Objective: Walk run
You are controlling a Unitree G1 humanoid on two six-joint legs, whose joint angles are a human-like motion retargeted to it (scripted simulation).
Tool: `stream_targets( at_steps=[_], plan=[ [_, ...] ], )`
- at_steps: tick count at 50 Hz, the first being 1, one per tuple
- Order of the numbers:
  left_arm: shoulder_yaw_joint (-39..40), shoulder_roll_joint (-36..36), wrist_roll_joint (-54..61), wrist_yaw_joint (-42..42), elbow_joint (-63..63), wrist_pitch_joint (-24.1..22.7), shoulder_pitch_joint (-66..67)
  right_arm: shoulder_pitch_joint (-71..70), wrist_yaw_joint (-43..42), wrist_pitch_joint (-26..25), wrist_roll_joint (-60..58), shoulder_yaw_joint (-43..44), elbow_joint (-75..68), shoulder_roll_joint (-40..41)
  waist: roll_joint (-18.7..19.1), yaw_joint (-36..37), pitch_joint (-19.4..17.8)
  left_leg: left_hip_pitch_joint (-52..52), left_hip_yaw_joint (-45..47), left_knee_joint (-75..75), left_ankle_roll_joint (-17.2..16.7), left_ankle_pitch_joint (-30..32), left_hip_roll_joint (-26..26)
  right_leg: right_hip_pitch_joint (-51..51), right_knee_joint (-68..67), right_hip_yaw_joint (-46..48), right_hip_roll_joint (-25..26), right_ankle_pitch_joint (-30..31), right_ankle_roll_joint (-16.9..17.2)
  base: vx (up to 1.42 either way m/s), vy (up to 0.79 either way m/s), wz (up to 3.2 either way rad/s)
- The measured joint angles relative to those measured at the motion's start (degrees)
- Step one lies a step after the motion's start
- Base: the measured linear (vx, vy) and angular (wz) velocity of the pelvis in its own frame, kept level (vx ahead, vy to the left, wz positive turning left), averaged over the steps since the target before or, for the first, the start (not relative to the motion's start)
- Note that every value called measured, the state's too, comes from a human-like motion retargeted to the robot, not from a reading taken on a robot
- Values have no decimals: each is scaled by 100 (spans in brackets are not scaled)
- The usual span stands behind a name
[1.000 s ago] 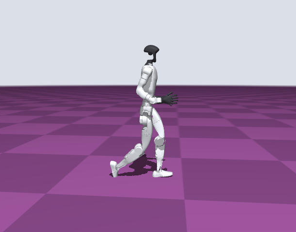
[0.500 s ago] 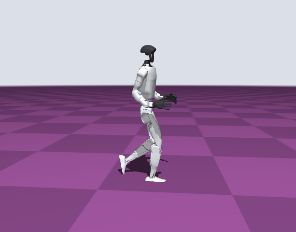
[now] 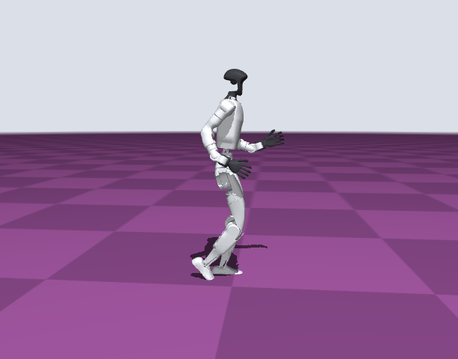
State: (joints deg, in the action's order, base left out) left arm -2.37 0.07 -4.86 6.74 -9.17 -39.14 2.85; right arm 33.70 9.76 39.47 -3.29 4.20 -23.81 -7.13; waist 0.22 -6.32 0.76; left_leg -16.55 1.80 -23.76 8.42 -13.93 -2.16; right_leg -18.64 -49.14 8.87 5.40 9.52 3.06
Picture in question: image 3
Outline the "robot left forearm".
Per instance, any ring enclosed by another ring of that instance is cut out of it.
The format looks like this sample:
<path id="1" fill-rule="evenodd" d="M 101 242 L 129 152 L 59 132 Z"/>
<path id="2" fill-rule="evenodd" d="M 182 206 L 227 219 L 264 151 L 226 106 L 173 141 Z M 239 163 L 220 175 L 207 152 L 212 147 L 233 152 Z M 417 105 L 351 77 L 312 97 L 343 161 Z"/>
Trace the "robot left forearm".
<path id="1" fill-rule="evenodd" d="M 250 144 L 249 142 L 244 141 L 243 139 L 239 139 L 238 142 L 238 150 L 248 151 L 249 153 L 254 153 L 257 150 L 263 148 L 262 142 L 258 142 L 256 144 Z"/>

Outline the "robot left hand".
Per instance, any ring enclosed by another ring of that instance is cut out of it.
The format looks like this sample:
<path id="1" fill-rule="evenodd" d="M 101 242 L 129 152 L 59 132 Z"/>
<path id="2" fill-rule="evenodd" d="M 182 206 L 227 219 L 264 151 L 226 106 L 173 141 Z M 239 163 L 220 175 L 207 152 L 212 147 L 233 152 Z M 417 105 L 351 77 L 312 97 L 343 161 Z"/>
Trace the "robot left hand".
<path id="1" fill-rule="evenodd" d="M 255 144 L 258 143 L 258 142 L 262 142 L 263 148 L 260 149 L 260 150 L 263 150 L 263 149 L 265 149 L 266 147 L 274 147 L 274 146 L 276 146 L 276 145 L 280 145 L 280 144 L 284 144 L 284 143 L 285 143 L 285 142 L 276 143 L 276 142 L 278 142 L 278 141 L 283 141 L 283 140 L 285 140 L 284 138 L 281 138 L 281 137 L 284 137 L 284 135 L 277 136 L 277 135 L 281 134 L 282 132 L 278 132 L 278 133 L 276 133 L 275 135 L 271 135 L 273 132 L 275 132 L 275 129 L 272 130 L 272 131 L 268 134 L 268 136 L 265 137 L 264 140 L 260 140 L 260 141 L 255 142 Z M 277 137 L 275 137 L 275 136 L 277 136 Z M 277 138 L 281 138 L 281 139 L 276 140 Z"/>

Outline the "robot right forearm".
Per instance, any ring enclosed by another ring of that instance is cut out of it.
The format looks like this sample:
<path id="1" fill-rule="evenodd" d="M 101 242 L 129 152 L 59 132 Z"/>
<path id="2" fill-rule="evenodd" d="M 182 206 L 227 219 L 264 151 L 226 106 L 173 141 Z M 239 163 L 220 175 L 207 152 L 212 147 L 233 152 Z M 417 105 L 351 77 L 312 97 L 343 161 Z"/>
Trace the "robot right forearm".
<path id="1" fill-rule="evenodd" d="M 210 129 L 202 130 L 201 136 L 202 136 L 202 142 L 203 142 L 204 148 L 207 149 L 208 154 L 210 155 L 210 159 L 213 162 L 219 162 L 222 165 L 225 165 L 228 159 L 225 156 L 222 156 L 218 153 L 216 141 L 213 140 L 211 136 L 211 130 Z"/>

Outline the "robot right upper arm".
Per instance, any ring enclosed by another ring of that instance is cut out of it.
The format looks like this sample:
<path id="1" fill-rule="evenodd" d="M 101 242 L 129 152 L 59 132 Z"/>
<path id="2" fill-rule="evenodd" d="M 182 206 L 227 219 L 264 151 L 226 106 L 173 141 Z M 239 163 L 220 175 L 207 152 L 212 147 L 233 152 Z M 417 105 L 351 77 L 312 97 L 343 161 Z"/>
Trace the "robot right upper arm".
<path id="1" fill-rule="evenodd" d="M 228 101 L 228 100 L 222 101 L 219 104 L 216 112 L 211 116 L 211 118 L 208 120 L 206 125 L 204 125 L 204 127 L 202 128 L 202 130 L 210 129 L 211 136 L 213 139 L 214 138 L 213 129 L 219 126 L 226 117 L 230 116 L 233 113 L 233 111 L 235 110 L 235 108 L 236 106 L 233 102 Z M 202 130 L 201 130 L 201 133 L 202 133 Z"/>

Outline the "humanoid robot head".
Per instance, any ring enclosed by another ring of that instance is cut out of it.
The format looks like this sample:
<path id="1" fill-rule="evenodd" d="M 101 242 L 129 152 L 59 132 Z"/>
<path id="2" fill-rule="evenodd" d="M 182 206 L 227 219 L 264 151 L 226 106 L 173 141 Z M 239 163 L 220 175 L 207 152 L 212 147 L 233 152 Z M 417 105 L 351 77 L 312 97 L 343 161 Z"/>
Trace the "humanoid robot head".
<path id="1" fill-rule="evenodd" d="M 237 91 L 229 91 L 228 95 L 225 98 L 225 99 L 228 99 L 228 98 L 231 99 L 230 96 L 232 96 L 236 100 L 237 95 L 239 95 L 239 96 L 242 95 L 242 85 L 243 85 L 243 82 L 247 79 L 247 74 L 245 72 L 243 72 L 242 70 L 231 69 L 231 70 L 228 70 L 225 73 L 224 79 L 225 80 L 229 80 L 232 85 L 236 85 L 238 83 L 238 90 Z"/>

